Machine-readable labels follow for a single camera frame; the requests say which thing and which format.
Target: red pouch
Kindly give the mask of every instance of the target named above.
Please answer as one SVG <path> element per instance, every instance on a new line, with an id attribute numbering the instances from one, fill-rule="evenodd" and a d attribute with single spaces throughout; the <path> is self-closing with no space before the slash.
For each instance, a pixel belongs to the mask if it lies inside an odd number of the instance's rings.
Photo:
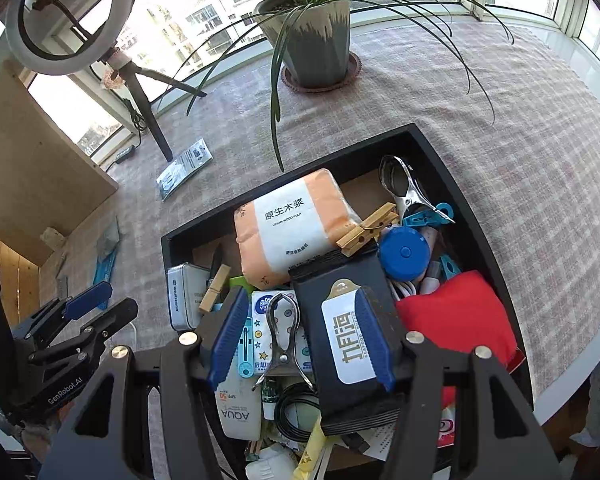
<path id="1" fill-rule="evenodd" d="M 488 346 L 504 367 L 516 359 L 516 337 L 504 305 L 477 270 L 462 272 L 432 294 L 408 296 L 396 303 L 407 330 L 422 332 L 441 348 L 471 352 Z M 446 386 L 445 408 L 455 399 Z"/>

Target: table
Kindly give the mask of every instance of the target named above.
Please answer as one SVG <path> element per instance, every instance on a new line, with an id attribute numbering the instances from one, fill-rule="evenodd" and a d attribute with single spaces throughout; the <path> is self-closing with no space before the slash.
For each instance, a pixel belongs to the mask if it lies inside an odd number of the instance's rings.
<path id="1" fill-rule="evenodd" d="M 462 67 L 444 47 L 402 22 L 353 29 L 363 64 L 355 84 L 293 94 L 280 84 L 280 150 L 287 169 L 396 126 L 415 122 L 467 198 L 491 245 L 516 309 L 537 399 L 600 329 L 600 104 L 531 32 L 514 45 L 485 23 L 453 24 L 454 41 L 496 108 L 466 95 Z M 160 119 L 175 153 L 203 137 L 214 161 L 161 203 L 165 163 L 143 143 L 110 170 L 111 198 L 69 237 L 70 294 L 91 284 L 95 242 L 117 215 L 122 241 L 113 299 L 135 298 L 138 349 L 171 340 L 160 236 L 278 174 L 269 133 L 269 59 L 210 85 L 186 117 L 186 102 Z M 55 294 L 59 254 L 41 268 L 41 301 Z M 77 333 L 69 326 L 66 336 Z M 116 343 L 133 345 L 131 331 Z"/>

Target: tripod stand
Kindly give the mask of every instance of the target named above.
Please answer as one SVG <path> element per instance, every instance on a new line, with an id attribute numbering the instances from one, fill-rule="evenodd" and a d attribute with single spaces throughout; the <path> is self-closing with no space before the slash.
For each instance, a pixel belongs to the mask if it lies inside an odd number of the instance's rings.
<path id="1" fill-rule="evenodd" d="M 76 17 L 71 13 L 71 11 L 60 1 L 60 0 L 35 0 L 32 4 L 32 9 L 34 10 L 42 10 L 46 6 L 53 5 L 57 7 L 72 23 L 72 31 L 78 37 L 79 40 L 83 42 L 83 47 L 88 46 L 97 37 L 97 35 L 102 30 L 102 27 L 95 34 L 91 34 L 88 32 L 76 19 Z M 24 26 L 20 28 L 20 33 L 23 35 L 23 40 L 26 40 L 27 45 L 30 47 L 32 51 L 39 51 L 37 47 L 32 44 L 32 41 L 26 35 L 26 30 Z M 173 152 L 167 142 L 167 139 L 164 138 L 164 134 L 158 125 L 158 121 L 155 119 L 154 112 L 151 110 L 151 103 L 149 102 L 149 98 L 144 93 L 144 89 L 142 85 L 138 81 L 136 77 L 138 74 L 143 75 L 145 77 L 150 77 L 151 79 L 155 79 L 156 81 L 160 81 L 163 83 L 167 83 L 175 88 L 179 88 L 180 90 L 184 90 L 193 95 L 199 95 L 200 97 L 206 96 L 206 93 L 203 91 L 198 91 L 193 86 L 187 85 L 183 82 L 178 81 L 172 77 L 164 75 L 160 72 L 156 72 L 155 70 L 151 70 L 148 68 L 142 68 L 136 65 L 131 58 L 129 58 L 124 52 L 122 52 L 118 47 L 112 46 L 110 47 L 100 58 L 100 61 L 108 64 L 114 70 L 113 79 L 117 76 L 120 76 L 122 80 L 125 82 L 131 97 L 136 102 L 138 106 L 138 110 L 144 119 L 149 131 L 152 136 L 154 136 L 155 142 L 158 144 L 164 158 L 167 159 L 168 162 L 173 160 Z"/>
<path id="2" fill-rule="evenodd" d="M 112 51 L 113 52 L 110 54 L 109 57 L 107 57 L 108 53 L 105 54 L 103 56 L 102 61 L 108 63 L 115 70 L 115 66 L 117 64 L 115 63 L 114 60 L 117 57 L 122 57 L 121 56 L 122 51 L 120 51 L 120 50 L 115 51 L 115 49 L 112 49 Z M 120 66 L 120 68 L 117 69 L 117 72 L 118 72 L 118 75 L 125 82 L 125 85 L 129 90 L 129 93 L 131 94 L 134 101 L 136 102 L 136 105 L 138 106 L 138 110 L 140 111 L 140 114 L 144 118 L 144 122 L 146 123 L 147 127 L 149 128 L 149 131 L 151 132 L 152 136 L 154 136 L 155 142 L 158 144 L 158 147 L 160 148 L 160 151 L 164 155 L 164 158 L 166 158 L 168 162 L 171 162 L 173 160 L 173 153 L 171 152 L 169 143 L 167 142 L 167 139 L 164 138 L 164 134 L 163 134 L 162 130 L 160 129 L 160 126 L 158 125 L 158 121 L 155 119 L 154 112 L 151 110 L 151 103 L 149 102 L 148 97 L 144 93 L 144 90 L 142 89 L 142 85 L 138 81 L 138 78 L 136 77 L 136 75 L 140 74 L 145 77 L 150 77 L 151 79 L 155 79 L 156 81 L 161 81 L 163 83 L 170 84 L 171 86 L 173 86 L 175 88 L 179 88 L 180 90 L 184 90 L 185 92 L 188 92 L 190 94 L 198 94 L 200 97 L 206 96 L 206 92 L 203 92 L 202 90 L 198 91 L 196 88 L 193 88 L 193 86 L 187 85 L 181 81 L 178 81 L 177 79 L 166 76 L 163 73 L 156 72 L 155 70 L 139 67 L 130 59 L 128 59 L 128 61 L 125 64 Z"/>

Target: black box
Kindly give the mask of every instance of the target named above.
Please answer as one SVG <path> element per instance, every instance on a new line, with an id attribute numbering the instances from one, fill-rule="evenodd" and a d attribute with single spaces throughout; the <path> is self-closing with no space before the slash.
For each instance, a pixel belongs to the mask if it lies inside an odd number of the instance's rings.
<path id="1" fill-rule="evenodd" d="M 362 140 L 282 174 L 167 233 L 161 239 L 165 275 L 169 267 L 191 262 L 192 250 L 195 247 L 227 234 L 235 235 L 234 211 L 240 206 L 320 168 L 331 171 L 336 181 L 344 184 L 370 171 L 377 171 L 383 155 L 405 158 L 413 167 L 414 175 L 430 201 L 433 204 L 447 202 L 452 206 L 456 224 L 445 234 L 446 243 L 453 249 L 452 256 L 462 270 L 478 270 L 493 287 L 507 311 L 518 347 L 526 354 L 507 285 L 487 238 L 456 181 L 429 141 L 413 123 Z M 533 406 L 526 361 L 512 373 L 512 377 L 529 405 Z"/>

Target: yellow packet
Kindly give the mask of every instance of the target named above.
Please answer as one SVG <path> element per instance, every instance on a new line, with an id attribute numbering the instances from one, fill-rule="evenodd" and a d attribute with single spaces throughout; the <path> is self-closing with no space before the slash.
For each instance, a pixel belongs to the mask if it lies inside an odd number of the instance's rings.
<path id="1" fill-rule="evenodd" d="M 294 470 L 292 480 L 307 480 L 320 459 L 322 448 L 327 442 L 327 438 L 324 436 L 322 428 L 320 427 L 321 419 L 320 415 L 318 415 L 318 419 L 315 421 L 314 428 L 311 431 L 309 441 L 304 448 L 302 458 L 298 463 L 298 467 Z"/>

